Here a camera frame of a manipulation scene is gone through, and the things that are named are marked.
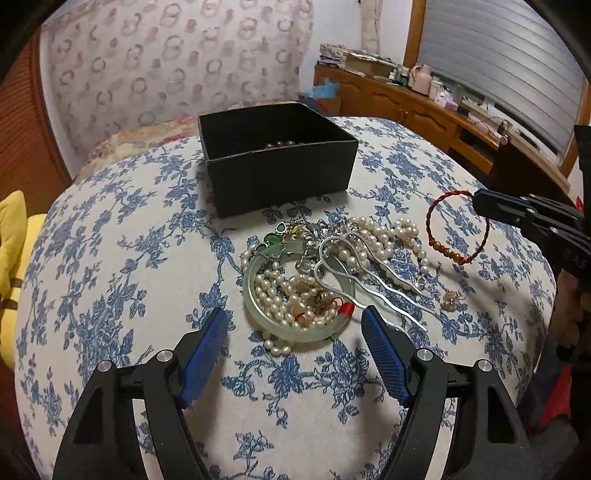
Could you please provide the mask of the person's right hand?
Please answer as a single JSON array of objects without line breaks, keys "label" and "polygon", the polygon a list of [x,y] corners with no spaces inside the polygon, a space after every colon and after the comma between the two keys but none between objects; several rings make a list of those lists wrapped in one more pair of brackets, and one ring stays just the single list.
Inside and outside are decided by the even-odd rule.
[{"label": "person's right hand", "polygon": [[565,270],[558,276],[549,332],[564,363],[574,364],[590,352],[590,291]]}]

